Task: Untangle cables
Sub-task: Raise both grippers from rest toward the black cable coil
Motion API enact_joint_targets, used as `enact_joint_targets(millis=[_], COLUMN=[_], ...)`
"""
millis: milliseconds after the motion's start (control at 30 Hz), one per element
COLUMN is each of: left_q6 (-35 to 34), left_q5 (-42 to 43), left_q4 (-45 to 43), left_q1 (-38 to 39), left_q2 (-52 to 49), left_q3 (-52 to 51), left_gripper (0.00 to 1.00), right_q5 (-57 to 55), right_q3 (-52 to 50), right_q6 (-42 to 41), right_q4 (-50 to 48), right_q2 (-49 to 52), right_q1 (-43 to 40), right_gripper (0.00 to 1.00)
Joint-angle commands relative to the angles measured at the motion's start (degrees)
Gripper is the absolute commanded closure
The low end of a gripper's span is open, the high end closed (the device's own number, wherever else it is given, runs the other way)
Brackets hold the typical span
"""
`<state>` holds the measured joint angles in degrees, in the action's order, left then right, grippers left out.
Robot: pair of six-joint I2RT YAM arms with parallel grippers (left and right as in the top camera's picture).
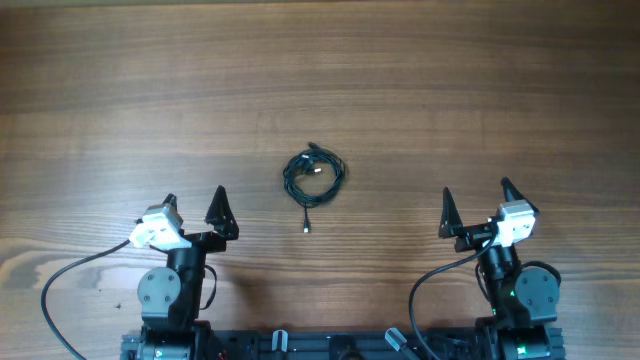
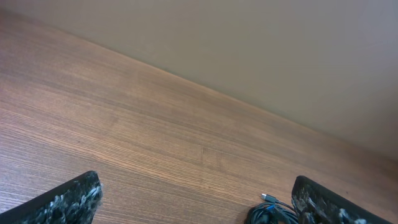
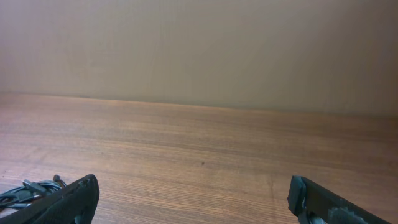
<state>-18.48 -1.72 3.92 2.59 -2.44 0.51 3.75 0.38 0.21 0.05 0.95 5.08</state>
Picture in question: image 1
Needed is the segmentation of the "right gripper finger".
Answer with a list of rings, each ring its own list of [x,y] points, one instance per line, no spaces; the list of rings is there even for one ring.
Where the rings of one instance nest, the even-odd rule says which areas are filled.
[[[455,201],[448,187],[443,189],[443,206],[438,230],[440,238],[452,238],[462,233],[463,222],[460,218]]]
[[[500,184],[507,202],[525,201],[532,208],[535,215],[539,214],[539,209],[516,188],[508,177],[503,177]]]

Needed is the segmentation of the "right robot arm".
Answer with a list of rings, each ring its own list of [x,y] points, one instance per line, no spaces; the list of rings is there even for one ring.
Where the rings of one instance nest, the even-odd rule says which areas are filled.
[[[530,238],[539,215],[508,178],[505,201],[484,223],[464,225],[449,189],[443,190],[439,236],[454,238],[454,250],[471,251],[476,280],[493,314],[465,332],[471,359],[562,359],[557,320],[561,275],[541,261],[522,262],[516,244]]]

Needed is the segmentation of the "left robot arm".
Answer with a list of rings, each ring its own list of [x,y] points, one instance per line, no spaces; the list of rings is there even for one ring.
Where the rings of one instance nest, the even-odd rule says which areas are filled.
[[[135,360],[226,359],[228,353],[208,321],[198,319],[214,295],[201,302],[210,253],[224,252],[239,237],[226,190],[218,186],[205,215],[213,229],[187,234],[177,211],[177,197],[145,211],[129,236],[136,248],[149,246],[167,255],[166,265],[144,274],[137,296],[143,325],[137,335],[122,337],[120,357]]]

